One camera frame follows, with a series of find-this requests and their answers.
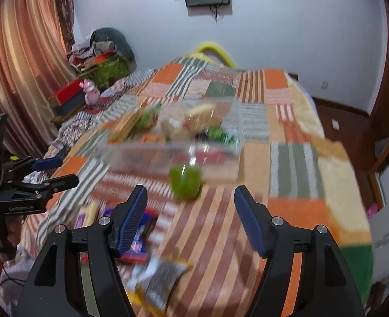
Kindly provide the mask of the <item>striped pink orange curtain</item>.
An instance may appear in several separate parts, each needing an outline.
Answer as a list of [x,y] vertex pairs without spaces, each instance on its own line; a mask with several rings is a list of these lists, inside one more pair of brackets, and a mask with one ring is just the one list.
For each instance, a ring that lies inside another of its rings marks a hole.
[[0,114],[4,146],[41,157],[58,135],[48,99],[76,78],[58,0],[0,0]]

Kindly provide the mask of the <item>blue red snack bag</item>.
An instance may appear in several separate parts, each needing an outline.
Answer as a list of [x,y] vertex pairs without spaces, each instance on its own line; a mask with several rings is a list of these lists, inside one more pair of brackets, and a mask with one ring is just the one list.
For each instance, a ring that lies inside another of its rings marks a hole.
[[148,238],[151,235],[159,213],[151,208],[146,208],[134,236],[131,247],[120,258],[116,258],[124,264],[145,264],[149,259]]

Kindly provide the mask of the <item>pink plush toy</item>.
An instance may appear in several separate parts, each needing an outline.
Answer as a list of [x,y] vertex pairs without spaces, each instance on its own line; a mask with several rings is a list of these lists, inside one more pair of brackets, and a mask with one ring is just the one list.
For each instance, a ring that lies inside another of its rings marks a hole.
[[99,102],[101,93],[92,80],[83,80],[79,86],[84,91],[85,103],[88,107]]

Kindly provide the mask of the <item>patchwork striped bed blanket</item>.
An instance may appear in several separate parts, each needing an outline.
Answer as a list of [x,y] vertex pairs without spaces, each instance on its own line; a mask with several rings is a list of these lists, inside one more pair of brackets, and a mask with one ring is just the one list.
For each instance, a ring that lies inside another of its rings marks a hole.
[[73,226],[84,205],[125,201],[141,184],[158,215],[149,249],[192,265],[168,314],[242,316],[265,269],[235,211],[234,189],[245,185],[291,225],[326,225],[367,299],[371,235],[354,169],[288,74],[190,55],[115,87],[104,111],[76,115],[48,151],[64,153],[59,174],[80,182],[26,219],[21,244],[31,256],[57,224]]

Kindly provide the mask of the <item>grey yellow fries snack bag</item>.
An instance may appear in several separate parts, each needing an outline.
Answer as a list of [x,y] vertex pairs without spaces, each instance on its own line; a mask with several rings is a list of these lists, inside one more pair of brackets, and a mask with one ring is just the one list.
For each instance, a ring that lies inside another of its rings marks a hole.
[[179,258],[152,256],[145,264],[134,266],[124,281],[129,298],[154,316],[166,316],[170,297],[181,277],[192,265]]

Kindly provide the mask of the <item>red candy wrapper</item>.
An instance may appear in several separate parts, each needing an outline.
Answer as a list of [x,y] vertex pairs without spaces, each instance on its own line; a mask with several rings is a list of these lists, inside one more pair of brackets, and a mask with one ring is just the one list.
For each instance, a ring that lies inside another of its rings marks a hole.
[[197,165],[222,165],[225,162],[226,156],[220,150],[213,151],[195,151],[195,163]]

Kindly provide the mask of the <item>clear plastic storage bin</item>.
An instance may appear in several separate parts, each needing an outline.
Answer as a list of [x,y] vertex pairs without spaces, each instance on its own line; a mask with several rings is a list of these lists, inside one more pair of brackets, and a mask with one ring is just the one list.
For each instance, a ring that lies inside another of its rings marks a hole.
[[[213,103],[221,117],[221,126],[200,134],[185,127],[185,113],[197,105]],[[197,167],[206,181],[231,182],[238,178],[243,149],[241,103],[232,98],[202,99],[156,103],[140,107],[140,120],[122,143],[108,143],[104,137],[96,154],[113,171],[167,177],[177,164]],[[222,165],[197,165],[195,151],[220,150],[225,156]]]

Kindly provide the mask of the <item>grey bag on pile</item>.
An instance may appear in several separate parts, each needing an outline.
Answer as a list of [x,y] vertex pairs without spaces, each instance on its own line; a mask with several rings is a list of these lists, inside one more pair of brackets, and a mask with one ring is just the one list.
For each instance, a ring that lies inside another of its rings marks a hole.
[[102,41],[111,41],[115,46],[115,50],[127,62],[133,62],[135,60],[132,48],[126,41],[126,37],[119,30],[111,27],[96,29],[91,34],[91,43]]

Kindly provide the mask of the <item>green patterned box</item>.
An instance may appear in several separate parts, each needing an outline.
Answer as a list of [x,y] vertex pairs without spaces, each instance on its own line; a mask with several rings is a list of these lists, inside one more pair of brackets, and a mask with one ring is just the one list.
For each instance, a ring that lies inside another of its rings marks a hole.
[[96,66],[93,81],[96,87],[104,90],[128,75],[127,63],[121,57],[111,57]]

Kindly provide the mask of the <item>long biscuit sleeve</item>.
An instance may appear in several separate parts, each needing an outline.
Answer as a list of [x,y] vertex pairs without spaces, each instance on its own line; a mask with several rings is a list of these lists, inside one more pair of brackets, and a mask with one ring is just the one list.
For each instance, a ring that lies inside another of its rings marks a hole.
[[118,122],[112,127],[108,136],[108,143],[122,143],[130,135],[131,130],[140,120],[141,112],[133,111],[124,113]]

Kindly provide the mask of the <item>yellow curved headboard rail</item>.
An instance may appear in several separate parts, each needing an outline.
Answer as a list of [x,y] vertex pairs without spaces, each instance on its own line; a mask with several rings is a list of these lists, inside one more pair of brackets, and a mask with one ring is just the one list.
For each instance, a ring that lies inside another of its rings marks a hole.
[[230,56],[219,45],[213,42],[203,42],[194,51],[195,54],[206,54],[208,52],[216,55],[220,59],[221,63],[227,67],[231,67],[233,69],[237,68],[236,64],[233,62],[233,60],[231,60]]

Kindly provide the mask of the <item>purple biscuit pack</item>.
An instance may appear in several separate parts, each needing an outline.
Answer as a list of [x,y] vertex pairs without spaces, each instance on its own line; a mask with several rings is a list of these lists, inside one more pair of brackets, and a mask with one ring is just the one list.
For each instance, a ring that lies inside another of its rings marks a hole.
[[74,228],[79,229],[91,226],[96,220],[98,211],[99,205],[97,203],[90,203],[89,205],[83,206],[78,212]]

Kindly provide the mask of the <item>green jelly cup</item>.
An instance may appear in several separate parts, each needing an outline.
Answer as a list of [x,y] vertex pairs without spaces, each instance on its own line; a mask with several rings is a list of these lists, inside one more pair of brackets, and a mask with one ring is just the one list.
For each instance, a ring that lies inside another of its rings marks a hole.
[[192,201],[200,193],[202,175],[195,166],[174,165],[170,168],[168,179],[174,198],[177,201]]

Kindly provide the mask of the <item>wall power socket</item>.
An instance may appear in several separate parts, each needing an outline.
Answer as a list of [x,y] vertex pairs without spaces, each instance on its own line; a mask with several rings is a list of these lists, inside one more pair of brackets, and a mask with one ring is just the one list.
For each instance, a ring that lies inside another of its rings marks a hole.
[[327,81],[322,81],[321,82],[321,88],[325,90],[327,87],[328,87],[328,82]]

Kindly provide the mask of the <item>square cracker pack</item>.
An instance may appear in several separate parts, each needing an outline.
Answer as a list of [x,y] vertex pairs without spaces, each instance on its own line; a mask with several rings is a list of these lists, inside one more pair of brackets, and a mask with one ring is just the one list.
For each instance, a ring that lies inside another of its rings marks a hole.
[[197,105],[185,113],[184,125],[192,134],[200,134],[207,129],[219,127],[221,123],[217,105],[213,103]]

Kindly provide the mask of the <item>red flat box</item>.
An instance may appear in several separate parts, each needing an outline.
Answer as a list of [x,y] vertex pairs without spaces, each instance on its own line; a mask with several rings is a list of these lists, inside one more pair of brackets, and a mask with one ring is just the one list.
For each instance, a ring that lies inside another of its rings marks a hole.
[[60,107],[64,105],[68,100],[77,95],[81,90],[82,79],[78,78],[67,85],[60,88],[55,94],[48,98],[48,102],[51,108]]

